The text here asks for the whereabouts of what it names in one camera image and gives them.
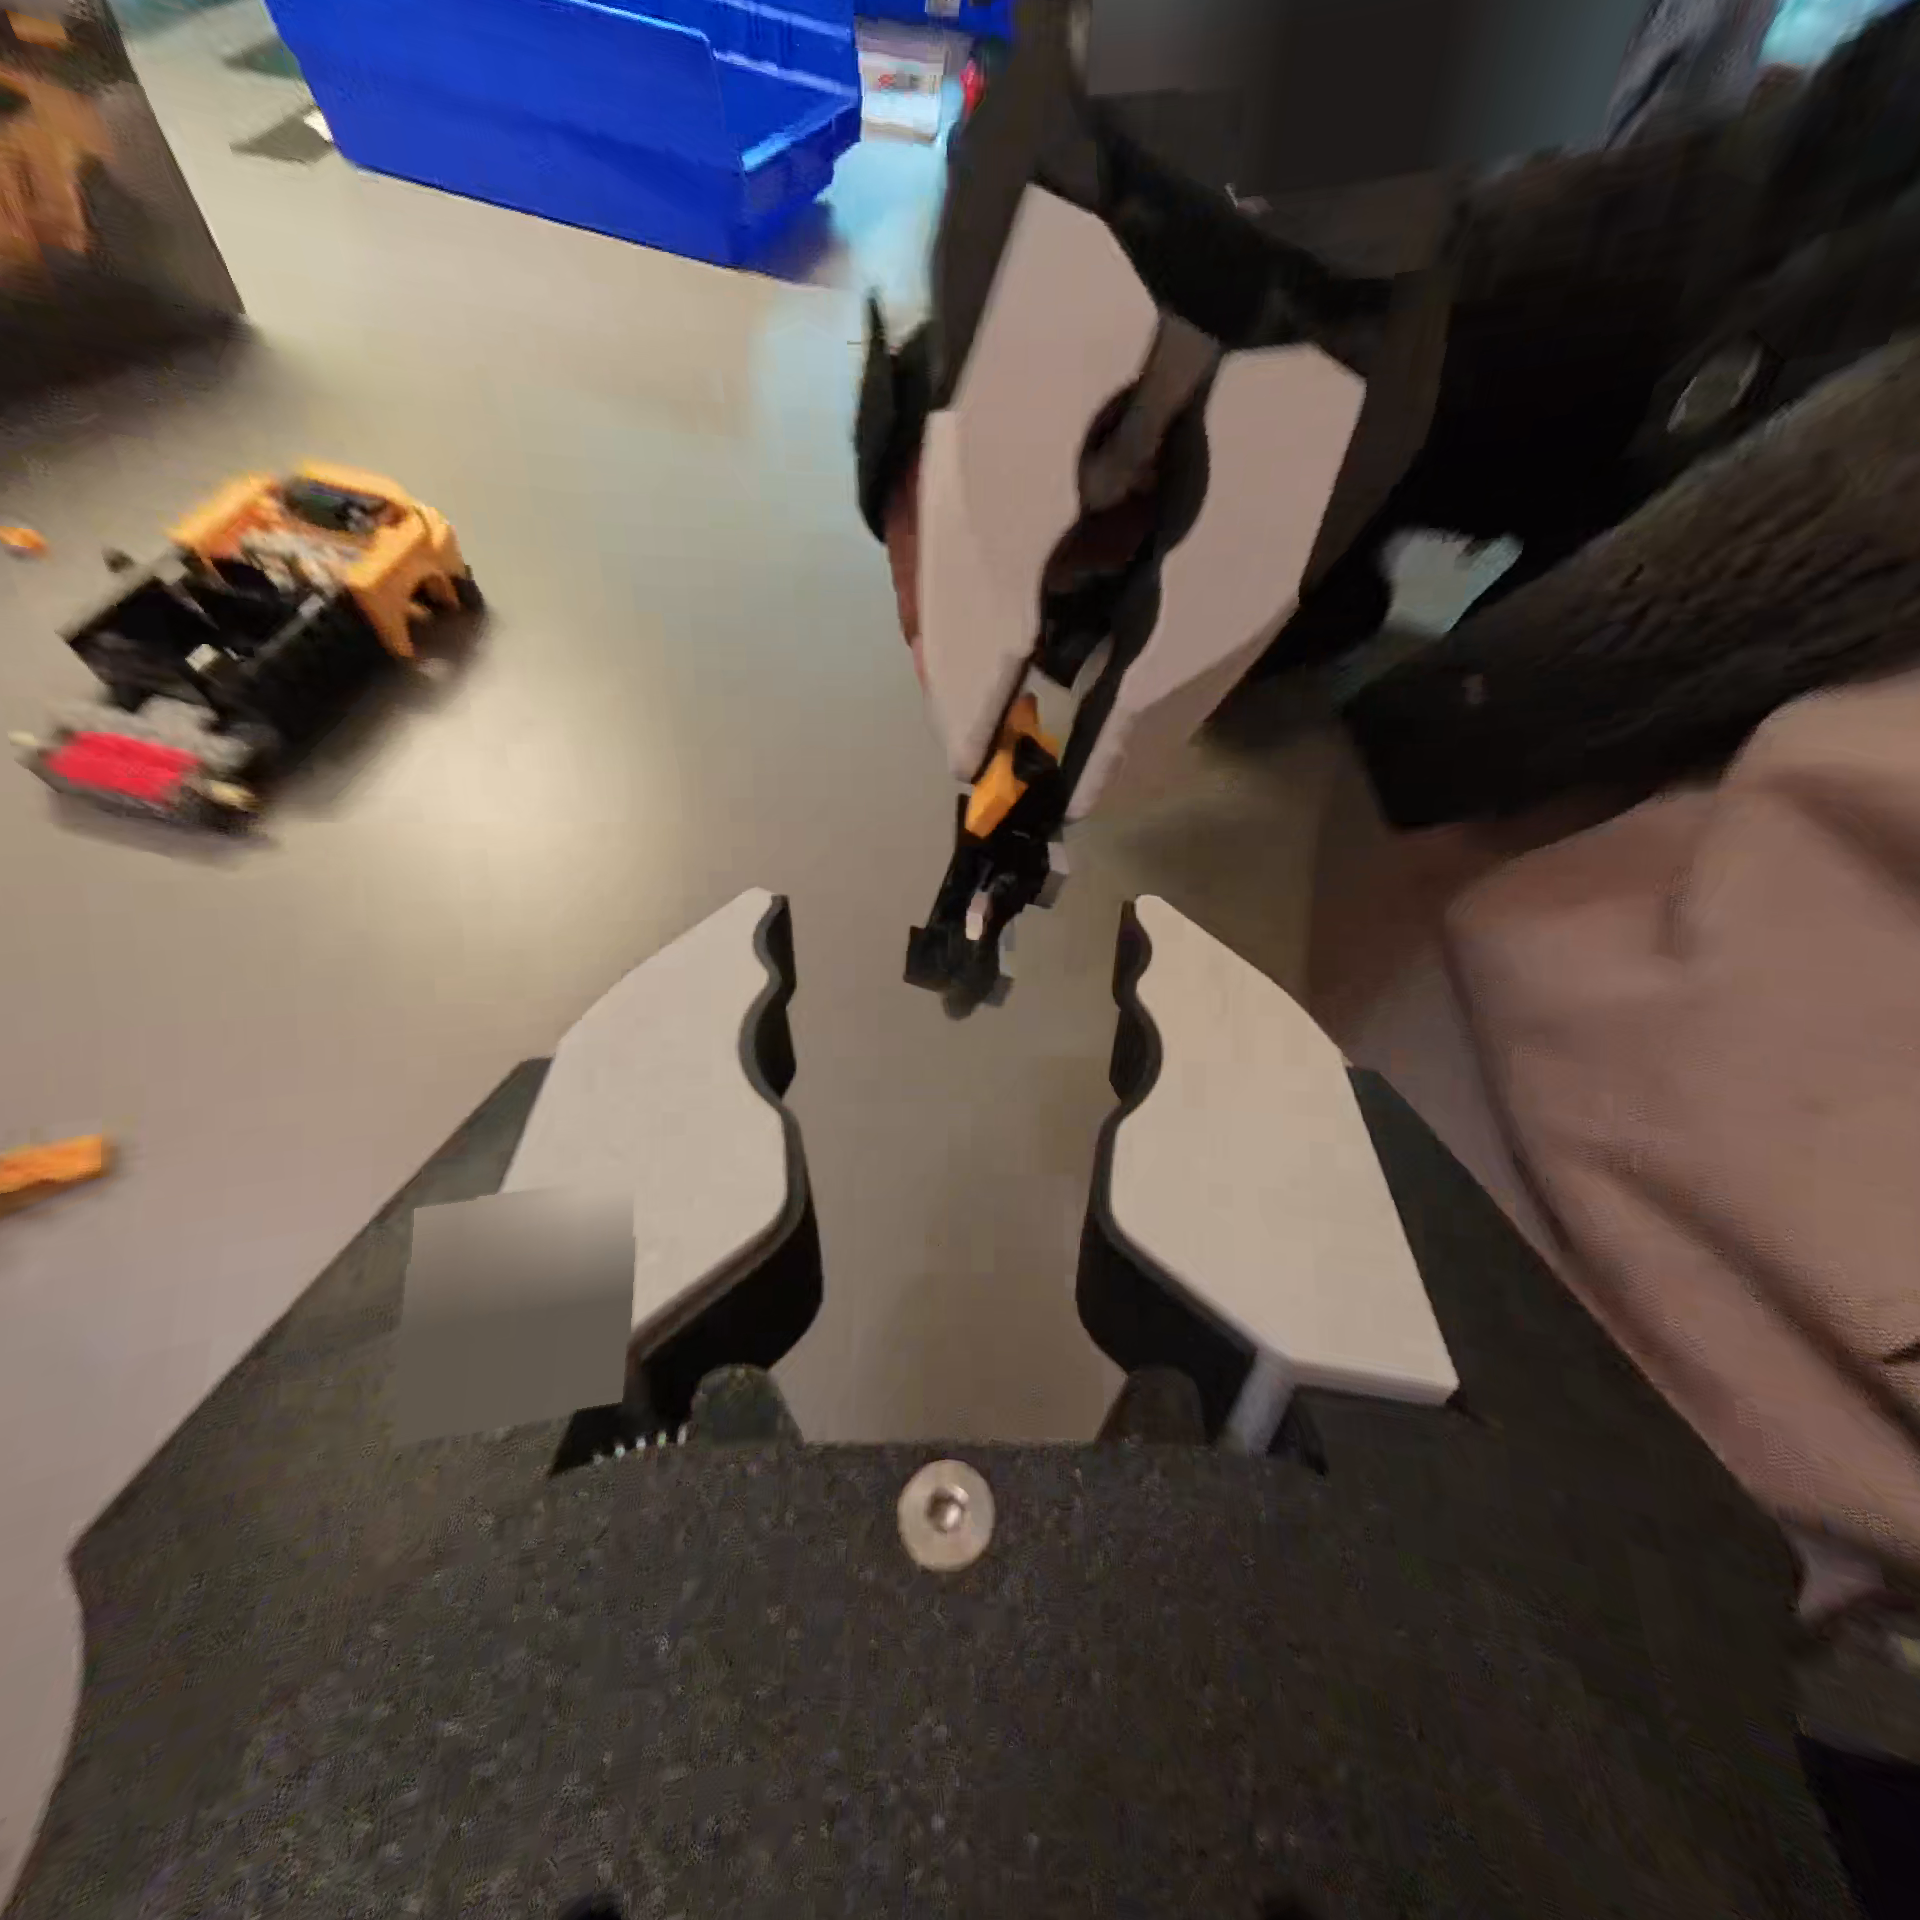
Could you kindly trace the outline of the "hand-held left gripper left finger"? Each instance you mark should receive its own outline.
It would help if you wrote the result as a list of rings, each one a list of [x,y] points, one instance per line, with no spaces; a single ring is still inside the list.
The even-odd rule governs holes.
[[[798,986],[787,897],[746,889],[569,1030],[514,1141],[504,1195],[632,1205],[632,1356],[652,1373],[775,1366],[822,1308]]]

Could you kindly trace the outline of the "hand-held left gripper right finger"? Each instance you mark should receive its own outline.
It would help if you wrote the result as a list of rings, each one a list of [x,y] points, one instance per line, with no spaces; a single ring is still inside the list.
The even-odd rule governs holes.
[[[1121,914],[1110,988],[1077,1257],[1097,1351],[1224,1450],[1315,1450],[1307,1394],[1451,1404],[1459,1371],[1337,1041],[1151,893]]]

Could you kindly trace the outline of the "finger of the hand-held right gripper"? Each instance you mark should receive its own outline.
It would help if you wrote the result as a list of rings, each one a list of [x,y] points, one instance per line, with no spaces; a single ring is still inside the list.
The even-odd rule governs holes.
[[[983,769],[1025,673],[1044,564],[1079,516],[1087,432],[1151,338],[1154,302],[1104,219],[1022,188],[918,460],[918,661],[958,782]]]
[[[1161,520],[1077,710],[1068,823],[1176,755],[1296,608],[1362,397],[1319,344],[1220,361],[1163,458]]]

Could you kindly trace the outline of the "black lego set box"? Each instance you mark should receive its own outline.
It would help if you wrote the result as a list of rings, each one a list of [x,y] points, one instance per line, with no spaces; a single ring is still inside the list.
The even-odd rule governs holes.
[[[111,4],[4,4],[4,410],[243,312]]]

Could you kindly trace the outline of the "blue plastic bin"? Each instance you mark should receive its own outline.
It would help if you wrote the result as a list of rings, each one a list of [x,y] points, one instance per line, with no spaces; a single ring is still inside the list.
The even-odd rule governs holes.
[[[860,140],[851,4],[268,4],[363,172],[716,266]]]

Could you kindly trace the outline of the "black orange lego car chassis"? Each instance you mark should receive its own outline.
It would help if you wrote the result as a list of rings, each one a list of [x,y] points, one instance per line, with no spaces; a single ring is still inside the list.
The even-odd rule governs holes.
[[[151,561],[59,636],[91,696],[13,735],[63,803],[243,832],[373,693],[487,608],[452,520],[344,463],[251,470],[179,516]]]

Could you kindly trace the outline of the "black lego frame assembly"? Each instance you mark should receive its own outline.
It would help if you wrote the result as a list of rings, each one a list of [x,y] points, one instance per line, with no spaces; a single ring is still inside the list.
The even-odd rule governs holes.
[[[1068,725],[1055,727],[1042,719],[1062,743],[1059,773],[1030,786],[990,840],[967,838],[962,799],[994,746],[999,725],[1015,696],[1031,691],[1042,706],[1042,688],[1069,693],[1087,651],[1069,636],[1074,616],[1068,612],[1068,600],[1069,590],[1039,590],[1039,632],[1025,661],[1018,665],[1005,702],[993,714],[990,739],[976,753],[973,769],[962,769],[967,746],[948,739],[948,710],[931,688],[931,669],[923,671],[927,714],[944,750],[948,769],[960,782],[960,793],[955,803],[948,869],[927,918],[908,930],[905,977],[911,988],[935,993],[952,1020],[969,1020],[1006,999],[1015,988],[1006,965],[1015,925],[1025,908],[1048,902],[1062,885],[1055,847],[1068,828],[1087,759],[1077,700],[1068,706]]]

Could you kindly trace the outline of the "white printed packet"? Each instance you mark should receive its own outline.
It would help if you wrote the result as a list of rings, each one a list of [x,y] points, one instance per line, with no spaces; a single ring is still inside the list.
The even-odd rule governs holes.
[[[962,105],[973,40],[905,21],[856,17],[860,130],[866,140],[935,148]]]

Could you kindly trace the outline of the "beige cloth garment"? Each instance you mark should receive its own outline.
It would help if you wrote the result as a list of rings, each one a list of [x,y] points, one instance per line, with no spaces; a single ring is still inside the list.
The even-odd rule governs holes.
[[[1917,671],[1464,889],[1445,951],[1563,1273],[1776,1518],[1917,1608]]]

